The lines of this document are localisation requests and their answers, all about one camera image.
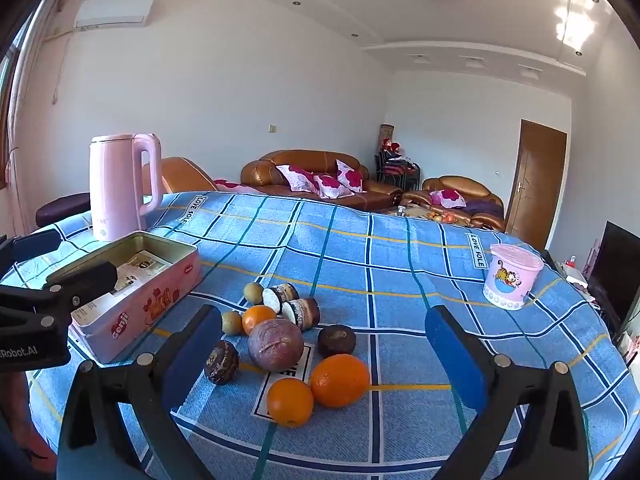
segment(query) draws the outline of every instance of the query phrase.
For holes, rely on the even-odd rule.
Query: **pink electric kettle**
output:
[[[143,204],[142,152],[149,154],[151,202]],[[160,140],[154,134],[94,137],[89,194],[94,237],[111,242],[146,228],[144,215],[162,201]]]

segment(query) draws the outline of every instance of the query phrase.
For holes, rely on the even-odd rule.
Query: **orange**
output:
[[[267,392],[267,408],[275,422],[288,428],[297,428],[309,420],[314,408],[314,396],[311,388],[300,379],[280,379]]]
[[[369,389],[369,369],[349,354],[320,361],[309,381],[314,399],[328,408],[341,408],[359,400]]]
[[[276,319],[276,313],[272,308],[266,305],[252,306],[242,314],[242,329],[245,334],[249,335],[254,326],[268,319]]]

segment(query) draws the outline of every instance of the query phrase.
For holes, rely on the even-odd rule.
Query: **television screen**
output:
[[[640,238],[607,222],[589,284],[606,295],[623,322],[640,286]]]

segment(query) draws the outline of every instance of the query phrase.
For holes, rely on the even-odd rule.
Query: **pink lid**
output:
[[[545,266],[539,256],[515,245],[493,244],[491,254],[524,270],[540,270]]]

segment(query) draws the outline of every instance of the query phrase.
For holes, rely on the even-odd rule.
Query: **brown leather chair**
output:
[[[162,188],[165,193],[183,191],[215,191],[211,177],[193,161],[183,156],[169,156],[161,160]],[[142,166],[142,192],[151,194],[149,165]]]
[[[433,205],[431,203],[429,193],[431,191],[438,191],[442,189],[455,189],[467,202],[471,200],[485,200],[487,202],[492,202],[495,205],[500,206],[502,211],[504,211],[504,204],[499,196],[492,193],[486,186],[480,184],[478,181],[459,175],[444,175],[439,178],[428,178],[422,183],[422,191],[408,191],[404,193],[400,203],[401,205],[414,203],[420,206],[425,206],[439,214],[443,212],[450,212],[459,218],[466,219],[466,217],[469,217],[469,222],[473,227],[488,227],[495,231],[504,232],[506,228],[504,215],[502,215],[502,217],[488,213],[475,213],[470,215],[464,211],[455,209],[447,210],[442,206]]]
[[[364,180],[363,189],[366,193],[327,199],[319,198],[312,193],[293,192],[287,179],[276,168],[276,166],[292,164],[310,173],[329,173],[335,176],[338,171],[336,160],[343,161],[362,175]],[[279,150],[267,153],[260,160],[249,162],[242,168],[240,182],[246,186],[255,187],[255,189],[269,195],[295,196],[319,200],[359,209],[360,211],[379,211],[392,207],[402,195],[402,190],[399,187],[369,180],[369,170],[360,164],[357,158],[345,153],[317,150]]]

